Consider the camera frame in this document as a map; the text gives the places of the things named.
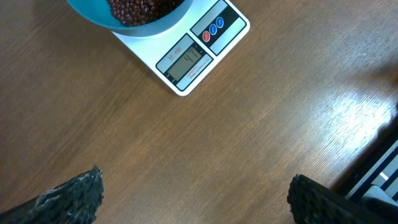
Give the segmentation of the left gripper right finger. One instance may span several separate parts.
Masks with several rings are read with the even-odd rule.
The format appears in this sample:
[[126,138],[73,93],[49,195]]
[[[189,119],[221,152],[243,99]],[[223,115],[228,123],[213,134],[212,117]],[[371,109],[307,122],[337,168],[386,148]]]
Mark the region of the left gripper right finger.
[[287,203],[295,223],[397,223],[397,206],[378,198],[354,203],[302,174],[293,177]]

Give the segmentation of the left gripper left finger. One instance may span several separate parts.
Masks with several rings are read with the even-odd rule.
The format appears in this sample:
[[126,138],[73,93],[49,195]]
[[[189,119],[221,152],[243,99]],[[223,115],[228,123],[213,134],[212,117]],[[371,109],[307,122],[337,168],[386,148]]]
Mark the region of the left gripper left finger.
[[2,212],[1,224],[93,223],[103,201],[103,192],[103,171],[94,166],[46,193]]

